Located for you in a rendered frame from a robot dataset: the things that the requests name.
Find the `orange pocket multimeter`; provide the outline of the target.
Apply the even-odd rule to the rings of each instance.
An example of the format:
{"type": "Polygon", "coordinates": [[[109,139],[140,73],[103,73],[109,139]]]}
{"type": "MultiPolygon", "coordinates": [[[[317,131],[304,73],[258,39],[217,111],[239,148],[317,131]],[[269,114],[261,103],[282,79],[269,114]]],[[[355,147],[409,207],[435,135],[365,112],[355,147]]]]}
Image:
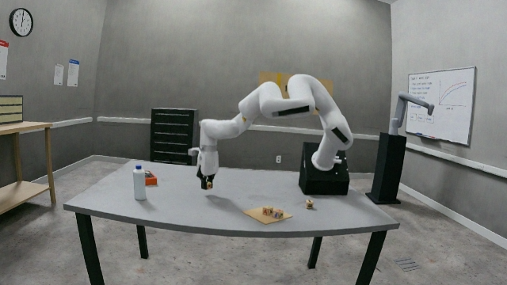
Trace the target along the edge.
{"type": "Polygon", "coordinates": [[[145,185],[157,184],[157,177],[149,170],[145,171],[145,180],[145,185]]]}

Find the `white plastic bottle with blue cap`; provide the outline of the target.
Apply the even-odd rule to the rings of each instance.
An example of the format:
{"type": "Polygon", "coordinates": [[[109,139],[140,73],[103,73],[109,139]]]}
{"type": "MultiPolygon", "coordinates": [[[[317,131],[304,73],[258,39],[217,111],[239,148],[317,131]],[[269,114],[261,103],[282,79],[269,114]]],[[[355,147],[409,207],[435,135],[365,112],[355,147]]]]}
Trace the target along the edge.
{"type": "Polygon", "coordinates": [[[133,170],[133,184],[134,184],[134,197],[136,200],[145,200],[146,185],[145,185],[145,171],[141,165],[136,165],[133,170]]]}

